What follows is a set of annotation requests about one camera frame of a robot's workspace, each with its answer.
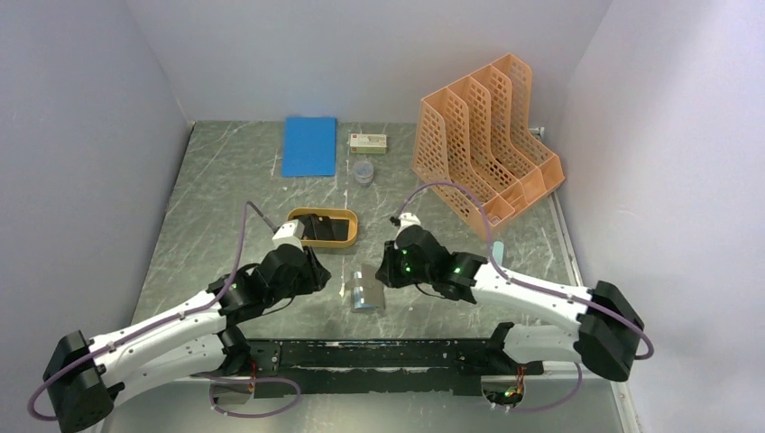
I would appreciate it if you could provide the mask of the black card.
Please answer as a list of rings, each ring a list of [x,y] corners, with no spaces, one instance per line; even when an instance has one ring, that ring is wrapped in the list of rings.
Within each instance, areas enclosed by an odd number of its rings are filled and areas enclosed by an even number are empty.
[[[349,221],[317,214],[300,218],[305,226],[304,237],[309,240],[344,242],[348,238]]]

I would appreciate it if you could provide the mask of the grey card holder wallet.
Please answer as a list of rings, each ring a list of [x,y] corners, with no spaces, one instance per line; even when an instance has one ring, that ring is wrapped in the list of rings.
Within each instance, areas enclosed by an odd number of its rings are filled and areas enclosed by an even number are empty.
[[[349,274],[344,293],[350,310],[354,313],[374,313],[385,310],[383,284],[375,278],[377,269],[361,263]]]

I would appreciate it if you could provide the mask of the orange oval tray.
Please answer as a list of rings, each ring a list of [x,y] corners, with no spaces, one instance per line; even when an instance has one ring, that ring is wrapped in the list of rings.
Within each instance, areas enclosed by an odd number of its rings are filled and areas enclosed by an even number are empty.
[[[345,208],[298,207],[287,215],[304,225],[301,242],[316,248],[341,249],[352,246],[358,237],[358,216]]]

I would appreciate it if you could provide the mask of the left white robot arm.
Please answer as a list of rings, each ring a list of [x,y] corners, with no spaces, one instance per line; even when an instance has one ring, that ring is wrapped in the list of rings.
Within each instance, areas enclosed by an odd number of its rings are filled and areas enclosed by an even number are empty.
[[[43,373],[52,420],[62,432],[96,425],[138,381],[156,381],[152,362],[164,355],[178,361],[170,371],[182,376],[255,372],[239,324],[263,316],[283,299],[323,290],[330,278],[312,248],[282,244],[261,262],[237,267],[157,317],[109,335],[64,336]]]

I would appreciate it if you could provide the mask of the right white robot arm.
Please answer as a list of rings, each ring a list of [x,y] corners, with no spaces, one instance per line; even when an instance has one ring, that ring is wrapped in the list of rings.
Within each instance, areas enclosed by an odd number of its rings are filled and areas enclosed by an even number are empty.
[[[509,373],[518,364],[580,363],[612,382],[631,375],[644,323],[620,289],[607,281],[593,288],[530,277],[489,258],[450,252],[421,226],[409,226],[385,243],[375,277],[388,288],[427,284],[443,297],[523,311],[540,326],[515,325],[486,351],[489,366]]]

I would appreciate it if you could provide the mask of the small clear plastic cup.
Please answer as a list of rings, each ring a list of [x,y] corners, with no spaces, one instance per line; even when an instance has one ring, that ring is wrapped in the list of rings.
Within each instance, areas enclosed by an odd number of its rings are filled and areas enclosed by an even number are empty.
[[[353,174],[359,185],[369,187],[373,183],[374,166],[370,161],[356,161],[353,166]]]

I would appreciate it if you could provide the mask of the small red white box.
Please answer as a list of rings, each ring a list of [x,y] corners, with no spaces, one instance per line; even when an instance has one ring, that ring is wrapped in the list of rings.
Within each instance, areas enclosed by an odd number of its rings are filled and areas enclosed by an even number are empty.
[[[386,134],[350,133],[348,145],[353,154],[386,154],[388,151]]]

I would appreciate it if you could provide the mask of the blue notebook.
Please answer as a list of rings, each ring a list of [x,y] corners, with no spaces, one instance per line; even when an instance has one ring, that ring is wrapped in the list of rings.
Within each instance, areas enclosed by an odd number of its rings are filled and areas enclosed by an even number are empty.
[[[336,174],[335,117],[287,117],[284,123],[282,177]]]

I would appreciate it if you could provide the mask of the orange mesh file organizer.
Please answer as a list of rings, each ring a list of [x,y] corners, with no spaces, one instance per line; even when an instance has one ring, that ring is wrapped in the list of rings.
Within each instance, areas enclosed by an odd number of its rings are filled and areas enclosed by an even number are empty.
[[[481,238],[564,181],[529,127],[532,70],[513,54],[423,97],[411,167]]]

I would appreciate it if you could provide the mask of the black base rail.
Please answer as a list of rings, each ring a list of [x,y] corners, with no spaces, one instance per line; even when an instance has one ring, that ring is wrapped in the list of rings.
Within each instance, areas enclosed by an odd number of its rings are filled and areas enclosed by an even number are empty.
[[[542,362],[517,364],[488,338],[250,339],[246,352],[214,370],[216,376],[283,377],[304,394],[451,392],[480,396],[488,376],[529,376]]]

